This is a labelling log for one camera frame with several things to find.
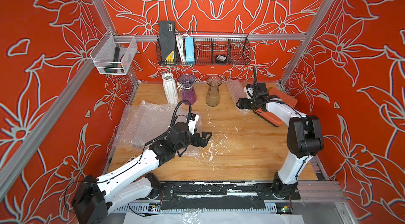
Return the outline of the clear ribbed glass vase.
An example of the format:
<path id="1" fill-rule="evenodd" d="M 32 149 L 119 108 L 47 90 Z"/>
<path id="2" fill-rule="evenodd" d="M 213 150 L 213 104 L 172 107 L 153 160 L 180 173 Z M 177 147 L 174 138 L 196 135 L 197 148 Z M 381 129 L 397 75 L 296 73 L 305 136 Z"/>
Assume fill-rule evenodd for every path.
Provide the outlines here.
<path id="1" fill-rule="evenodd" d="M 210 107 L 218 106 L 220 103 L 219 87 L 222 84 L 222 79 L 219 76 L 210 76 L 207 79 L 208 92 L 206 96 L 206 104 Z"/>

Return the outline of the purple blue glass vase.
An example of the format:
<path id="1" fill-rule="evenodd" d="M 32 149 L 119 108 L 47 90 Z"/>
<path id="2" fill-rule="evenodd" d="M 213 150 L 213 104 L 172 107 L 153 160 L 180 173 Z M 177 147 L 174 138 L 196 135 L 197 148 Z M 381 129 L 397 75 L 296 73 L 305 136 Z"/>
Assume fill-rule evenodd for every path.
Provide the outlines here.
<path id="1" fill-rule="evenodd" d="M 193 105 L 197 101 L 196 92 L 194 89 L 195 82 L 196 78 L 189 73 L 183 74 L 179 78 L 181 99 L 189 101 L 191 105 Z"/>

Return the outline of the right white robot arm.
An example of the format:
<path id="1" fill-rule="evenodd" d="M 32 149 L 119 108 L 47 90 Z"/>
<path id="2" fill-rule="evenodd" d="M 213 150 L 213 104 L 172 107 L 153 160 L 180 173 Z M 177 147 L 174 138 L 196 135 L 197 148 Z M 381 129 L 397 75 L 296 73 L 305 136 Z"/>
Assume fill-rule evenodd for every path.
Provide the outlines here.
<path id="1" fill-rule="evenodd" d="M 272 194 L 285 199 L 297 189 L 298 179 L 306 164 L 324 148 L 320 119 L 295 109 L 297 100 L 278 90 L 266 88 L 265 83 L 254 83 L 244 88 L 247 97 L 239 98 L 238 109 L 252 110 L 274 127 L 288 126 L 286 145 L 289 153 L 276 172 Z"/>

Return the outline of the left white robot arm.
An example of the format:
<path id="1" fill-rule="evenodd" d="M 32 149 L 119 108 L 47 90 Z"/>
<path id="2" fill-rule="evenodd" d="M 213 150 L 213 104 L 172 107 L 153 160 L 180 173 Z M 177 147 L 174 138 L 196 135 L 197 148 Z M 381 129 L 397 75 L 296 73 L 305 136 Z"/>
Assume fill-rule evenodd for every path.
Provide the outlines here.
<path id="1" fill-rule="evenodd" d="M 188 124 L 178 122 L 160 136 L 146 143 L 146 149 L 120 168 L 95 178 L 86 176 L 71 205 L 81 224 L 99 224 L 113 210 L 132 200 L 147 197 L 160 186 L 153 170 L 182 156 L 188 146 L 206 147 L 212 132 L 191 133 Z"/>

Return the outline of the white ribbed ceramic vase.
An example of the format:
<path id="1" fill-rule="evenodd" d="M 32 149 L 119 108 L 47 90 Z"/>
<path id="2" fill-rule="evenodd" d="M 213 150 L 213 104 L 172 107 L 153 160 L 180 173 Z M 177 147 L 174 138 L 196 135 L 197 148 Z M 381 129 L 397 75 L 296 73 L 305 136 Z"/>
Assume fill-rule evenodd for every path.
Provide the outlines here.
<path id="1" fill-rule="evenodd" d="M 174 75 L 170 72 L 162 75 L 163 89 L 167 98 L 167 101 L 171 105 L 176 105 L 179 102 L 177 85 L 174 79 Z"/>

